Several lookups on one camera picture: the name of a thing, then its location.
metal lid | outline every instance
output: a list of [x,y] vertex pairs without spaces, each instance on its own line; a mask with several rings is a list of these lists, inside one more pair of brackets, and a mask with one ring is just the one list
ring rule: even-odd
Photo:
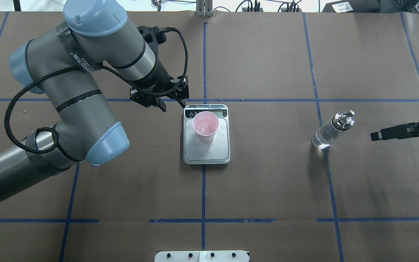
[[355,112],[352,110],[341,111],[332,117],[332,124],[341,131],[347,131],[355,124],[354,115]]

digital scale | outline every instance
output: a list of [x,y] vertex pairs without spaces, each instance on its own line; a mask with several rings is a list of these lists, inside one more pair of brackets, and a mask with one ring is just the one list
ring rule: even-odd
[[[214,139],[203,142],[193,130],[196,114],[210,111],[219,120]],[[229,114],[223,104],[192,104],[183,110],[183,161],[185,164],[227,164],[231,160]]]

white label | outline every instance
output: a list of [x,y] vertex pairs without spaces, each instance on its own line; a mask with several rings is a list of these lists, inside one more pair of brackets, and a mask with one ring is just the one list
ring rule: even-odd
[[349,2],[334,4],[332,5],[332,8],[334,8],[334,11],[336,11],[336,13],[344,13],[353,10]]

blue joint cap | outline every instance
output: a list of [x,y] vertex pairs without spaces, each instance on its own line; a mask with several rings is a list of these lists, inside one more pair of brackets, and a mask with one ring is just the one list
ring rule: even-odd
[[63,15],[70,29],[85,36],[105,36],[119,31],[127,12],[115,0],[68,0]]
[[[9,69],[11,74],[15,80],[19,81],[24,87],[33,83],[33,79],[30,76],[27,67],[27,47],[30,41],[15,50],[15,52],[9,57]],[[40,89],[38,86],[34,86],[30,89],[30,92],[40,95],[45,91]]]
[[85,160],[92,166],[100,166],[125,152],[129,145],[121,122],[117,122],[95,142],[85,156]]

pink cup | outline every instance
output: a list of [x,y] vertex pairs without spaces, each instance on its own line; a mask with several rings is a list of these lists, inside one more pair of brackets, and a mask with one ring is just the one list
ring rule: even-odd
[[193,118],[193,130],[195,130],[198,139],[203,142],[214,139],[218,126],[218,117],[209,111],[200,112]]

